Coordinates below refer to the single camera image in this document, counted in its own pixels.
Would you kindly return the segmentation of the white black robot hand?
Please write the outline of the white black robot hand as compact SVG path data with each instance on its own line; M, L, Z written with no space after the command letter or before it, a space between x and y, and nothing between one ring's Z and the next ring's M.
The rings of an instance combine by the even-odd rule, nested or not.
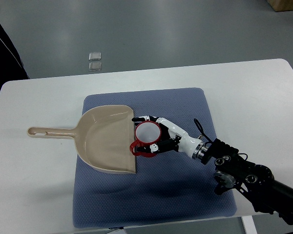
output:
M154 116L134 117L132 121L137 126L143 121L153 121L159 124L162 131L160 140L146 147L138 147L138 152L150 152L152 150L156 155L168 151L185 153L192 159L202 160L208 148L206 144L198 139L191 137L184 129L175 123L163 118Z

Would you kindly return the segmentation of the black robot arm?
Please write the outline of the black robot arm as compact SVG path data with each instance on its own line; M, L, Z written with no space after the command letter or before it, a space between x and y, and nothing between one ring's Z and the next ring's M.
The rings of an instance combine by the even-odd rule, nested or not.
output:
M268 167L248 161L238 149L219 139L209 139L195 151L193 158L204 165L213 160L217 195L236 189L255 212L277 212L287 224L293 225L293 188L275 180Z

